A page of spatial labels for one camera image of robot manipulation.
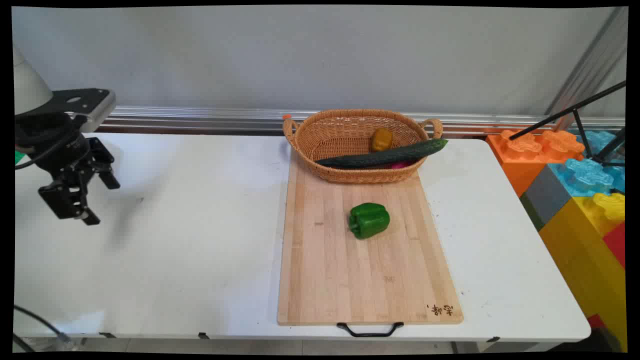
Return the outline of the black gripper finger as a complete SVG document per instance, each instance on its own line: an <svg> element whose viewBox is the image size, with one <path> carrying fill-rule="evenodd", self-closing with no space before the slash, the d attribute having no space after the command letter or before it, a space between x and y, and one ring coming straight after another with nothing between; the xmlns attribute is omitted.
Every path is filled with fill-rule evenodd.
<svg viewBox="0 0 640 360"><path fill-rule="evenodd" d="M91 168L98 174L108 189L119 189L121 184L115 177L114 169L112 168L112 164L115 162L114 156L107 150L98 137L89 137L87 141L92 156L92 160L90 161Z"/></svg>
<svg viewBox="0 0 640 360"><path fill-rule="evenodd" d="M40 187L38 194L58 219L76 219L95 226L101 221L87 201L93 177L90 170L64 170L56 174L49 185Z"/></svg>

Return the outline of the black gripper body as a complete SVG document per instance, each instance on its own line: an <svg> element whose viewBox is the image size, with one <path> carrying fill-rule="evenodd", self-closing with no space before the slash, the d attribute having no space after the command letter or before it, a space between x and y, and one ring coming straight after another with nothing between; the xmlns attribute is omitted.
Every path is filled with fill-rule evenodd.
<svg viewBox="0 0 640 360"><path fill-rule="evenodd" d="M28 160L14 170L37 166L52 179L64 170L85 170L90 146L81 129L88 121L85 114L71 116L68 112L16 116L14 148Z"/></svg>

